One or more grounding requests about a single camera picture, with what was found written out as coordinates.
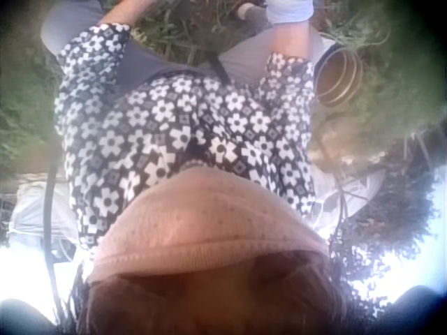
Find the gray pants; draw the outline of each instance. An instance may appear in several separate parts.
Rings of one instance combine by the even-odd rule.
[[[43,23],[42,41],[51,53],[57,54],[71,39],[95,25],[103,16],[104,12],[98,0],[61,1],[50,11]],[[321,38],[315,31],[312,36],[312,40],[319,40],[321,44]],[[273,31],[266,29],[219,55],[219,59],[230,78],[256,86],[265,74],[272,42]],[[120,91],[127,92],[161,71],[186,68],[189,67],[166,61],[130,40],[118,68],[117,83]],[[214,74],[208,64],[203,64],[195,70]]]

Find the forearm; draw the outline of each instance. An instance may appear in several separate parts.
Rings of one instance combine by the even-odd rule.
[[[309,21],[276,24],[273,29],[273,52],[289,57],[309,57]]]
[[[156,0],[123,0],[107,13],[99,24],[121,23],[133,26],[155,2]]]

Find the hair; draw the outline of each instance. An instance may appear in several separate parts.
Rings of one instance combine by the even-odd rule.
[[[77,333],[231,334],[177,308],[190,275],[115,276],[85,287]],[[316,253],[257,257],[249,289],[259,308],[244,321],[243,334],[347,334],[341,328],[345,299],[330,280],[328,262]]]

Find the bright sky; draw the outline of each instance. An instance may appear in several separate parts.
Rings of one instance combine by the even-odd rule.
[[[434,206],[441,216],[430,222],[433,236],[420,244],[420,255],[415,260],[400,261],[394,255],[386,256],[391,270],[376,281],[374,296],[388,296],[394,302],[406,290],[415,285],[426,285],[440,294],[447,292],[446,248],[446,169],[440,171],[443,182],[433,194]],[[0,249],[0,300],[21,299],[36,307],[43,315],[54,321],[53,300],[43,254],[26,247]],[[55,266],[61,297],[67,297],[75,276],[73,263]],[[366,285],[356,283],[366,295]]]

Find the person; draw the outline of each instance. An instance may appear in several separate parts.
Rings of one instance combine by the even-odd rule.
[[[268,0],[272,29],[198,68],[129,40],[153,3],[103,15],[63,1],[42,28],[64,72],[70,206],[94,257],[79,333],[327,334],[344,299],[302,220],[312,0]]]

